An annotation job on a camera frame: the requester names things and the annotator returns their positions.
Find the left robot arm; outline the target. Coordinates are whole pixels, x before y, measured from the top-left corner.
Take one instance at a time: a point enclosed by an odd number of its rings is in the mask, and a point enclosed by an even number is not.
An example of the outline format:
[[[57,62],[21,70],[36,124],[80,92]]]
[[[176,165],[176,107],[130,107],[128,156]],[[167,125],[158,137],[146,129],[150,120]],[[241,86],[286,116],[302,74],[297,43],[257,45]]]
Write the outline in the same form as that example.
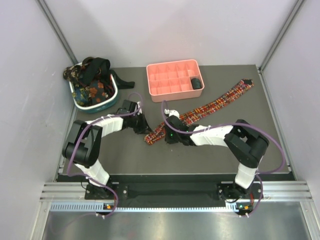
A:
[[[102,138],[125,129],[132,129],[137,135],[152,132],[142,102],[124,100],[115,114],[101,116],[95,120],[73,122],[62,148],[62,156],[82,171],[88,180],[87,198],[110,199],[114,187],[110,174],[99,161]]]

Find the red multicolour checked tie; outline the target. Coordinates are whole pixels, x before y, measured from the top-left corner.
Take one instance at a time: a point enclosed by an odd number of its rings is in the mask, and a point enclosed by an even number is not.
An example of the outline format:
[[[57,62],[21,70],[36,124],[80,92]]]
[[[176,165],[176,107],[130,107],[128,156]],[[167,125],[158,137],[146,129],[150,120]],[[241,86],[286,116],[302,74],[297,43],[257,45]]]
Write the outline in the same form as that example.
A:
[[[181,114],[179,119],[182,120],[184,124],[190,126],[199,120],[212,115],[218,110],[226,107],[230,103],[237,100],[239,97],[244,95],[248,90],[254,86],[252,79],[244,78],[240,80],[236,85],[234,85],[229,91],[218,97],[216,100],[209,102],[206,105],[195,108],[191,111],[188,111],[184,114]],[[165,122],[163,121],[158,125],[152,133],[147,134],[144,137],[144,141],[148,145],[153,145],[157,141],[163,139],[166,136],[165,133]]]

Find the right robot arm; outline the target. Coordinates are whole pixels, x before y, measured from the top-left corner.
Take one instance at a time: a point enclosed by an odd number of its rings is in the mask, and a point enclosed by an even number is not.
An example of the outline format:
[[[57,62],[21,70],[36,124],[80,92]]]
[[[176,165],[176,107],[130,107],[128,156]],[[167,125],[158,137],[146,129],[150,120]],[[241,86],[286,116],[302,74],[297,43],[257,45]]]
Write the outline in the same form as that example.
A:
[[[198,124],[187,125],[179,117],[169,115],[164,124],[165,142],[185,146],[220,146],[228,148],[238,160],[238,171],[231,187],[220,191],[229,203],[245,198],[252,191],[258,166],[270,144],[258,131],[246,126],[226,125],[210,129]]]

